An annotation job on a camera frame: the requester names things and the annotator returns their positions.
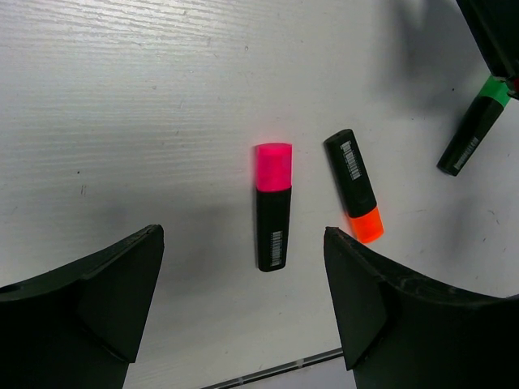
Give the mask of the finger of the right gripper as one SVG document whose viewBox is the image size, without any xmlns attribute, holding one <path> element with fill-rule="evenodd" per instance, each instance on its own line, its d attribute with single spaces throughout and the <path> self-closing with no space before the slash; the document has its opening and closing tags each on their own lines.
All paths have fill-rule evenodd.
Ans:
<svg viewBox="0 0 519 389">
<path fill-rule="evenodd" d="M 491 74 L 518 87 L 518 1 L 457 0 Z"/>
</svg>

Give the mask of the orange cap black highlighter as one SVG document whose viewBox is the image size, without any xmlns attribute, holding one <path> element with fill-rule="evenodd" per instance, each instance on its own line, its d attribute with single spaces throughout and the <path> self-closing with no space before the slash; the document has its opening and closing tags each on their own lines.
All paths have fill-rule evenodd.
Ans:
<svg viewBox="0 0 519 389">
<path fill-rule="evenodd" d="M 354 236 L 362 244 L 377 240 L 384 226 L 354 132 L 338 131 L 324 141 L 324 149 Z"/>
</svg>

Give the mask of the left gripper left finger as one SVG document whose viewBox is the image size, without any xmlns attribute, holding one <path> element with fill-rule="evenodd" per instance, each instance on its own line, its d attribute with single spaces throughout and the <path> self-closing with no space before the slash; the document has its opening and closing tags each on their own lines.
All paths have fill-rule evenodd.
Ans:
<svg viewBox="0 0 519 389">
<path fill-rule="evenodd" d="M 149 225 L 1 289 L 3 388 L 121 388 L 136 361 L 164 253 Z"/>
</svg>

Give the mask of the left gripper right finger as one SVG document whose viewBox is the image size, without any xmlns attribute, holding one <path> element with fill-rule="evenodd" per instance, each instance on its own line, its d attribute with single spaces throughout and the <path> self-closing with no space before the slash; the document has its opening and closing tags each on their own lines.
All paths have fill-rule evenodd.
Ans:
<svg viewBox="0 0 519 389">
<path fill-rule="evenodd" d="M 357 387 L 517 387 L 517 296 L 434 280 L 335 227 L 325 230 L 324 263 Z"/>
</svg>

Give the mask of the pink cap black highlighter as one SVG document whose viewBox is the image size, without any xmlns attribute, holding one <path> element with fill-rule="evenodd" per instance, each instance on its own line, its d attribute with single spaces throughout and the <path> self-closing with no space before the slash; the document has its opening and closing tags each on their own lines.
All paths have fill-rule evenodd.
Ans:
<svg viewBox="0 0 519 389">
<path fill-rule="evenodd" d="M 290 143 L 263 143 L 255 147 L 255 246 L 263 272 L 286 265 L 292 195 Z"/>
</svg>

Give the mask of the green cap black highlighter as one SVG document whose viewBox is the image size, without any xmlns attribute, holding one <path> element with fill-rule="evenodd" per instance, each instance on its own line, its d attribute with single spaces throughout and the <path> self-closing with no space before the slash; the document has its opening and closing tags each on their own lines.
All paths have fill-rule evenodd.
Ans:
<svg viewBox="0 0 519 389">
<path fill-rule="evenodd" d="M 437 168 L 456 177 L 511 100 L 508 86 L 490 75 L 465 112 Z"/>
</svg>

